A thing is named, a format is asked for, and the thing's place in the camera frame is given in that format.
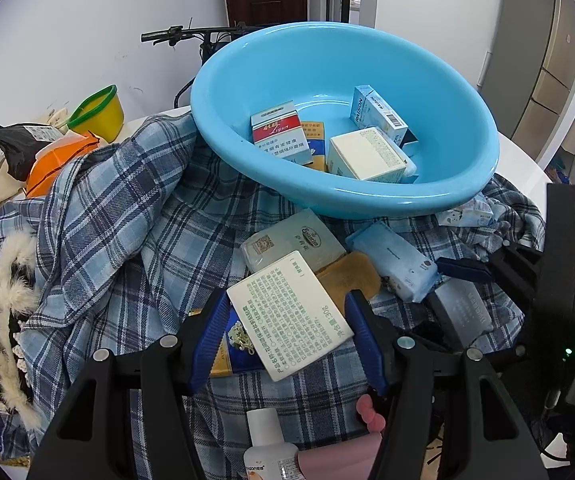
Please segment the blue plaid cloth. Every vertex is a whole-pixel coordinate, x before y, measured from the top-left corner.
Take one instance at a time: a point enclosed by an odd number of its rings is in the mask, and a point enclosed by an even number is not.
[[[544,224],[534,204],[499,176],[483,192],[498,218],[486,228],[441,227],[434,216],[384,220],[434,260],[485,257],[504,239],[541,248]],[[96,349],[139,351],[175,333],[213,288],[245,277],[240,244],[297,211],[298,206],[216,156],[190,114],[150,118],[120,146],[68,164],[45,199],[2,207],[0,246],[13,230],[33,232],[38,239],[40,305],[21,346],[34,403],[46,417],[42,431],[26,432],[16,416],[6,416],[4,457],[36,450],[68,387]],[[373,222],[323,220],[339,240]],[[477,288],[493,330],[475,344],[485,352],[506,348],[522,314],[496,285]],[[405,328],[434,320],[424,304],[403,303],[385,290],[371,304],[377,314]],[[275,407],[286,441],[301,449],[365,433],[355,403],[366,386],[351,341],[279,383],[265,371],[210,380],[186,399],[207,478],[245,478],[247,410]],[[132,396],[136,464],[146,479],[151,472],[140,396]]]

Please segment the yellow container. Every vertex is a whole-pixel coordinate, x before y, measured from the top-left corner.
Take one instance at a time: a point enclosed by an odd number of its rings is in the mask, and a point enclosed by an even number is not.
[[[68,128],[78,134],[92,132],[112,142],[121,131],[124,117],[117,86],[111,85],[83,101],[69,118]]]

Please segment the white bottle cap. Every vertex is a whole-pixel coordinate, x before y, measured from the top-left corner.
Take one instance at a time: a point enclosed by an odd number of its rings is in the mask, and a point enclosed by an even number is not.
[[[247,417],[253,446],[271,446],[285,442],[279,415],[274,408],[250,410]]]

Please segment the black plastic bag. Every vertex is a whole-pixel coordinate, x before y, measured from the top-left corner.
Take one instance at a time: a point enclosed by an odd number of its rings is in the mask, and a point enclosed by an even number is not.
[[[37,153],[62,136],[56,128],[45,124],[0,126],[0,148],[8,163],[10,176],[25,182]]]

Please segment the white bottle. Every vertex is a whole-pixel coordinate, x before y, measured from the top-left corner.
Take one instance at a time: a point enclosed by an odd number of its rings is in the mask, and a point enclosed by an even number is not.
[[[252,447],[244,454],[248,480],[305,480],[294,444],[285,442],[274,408],[247,412]]]

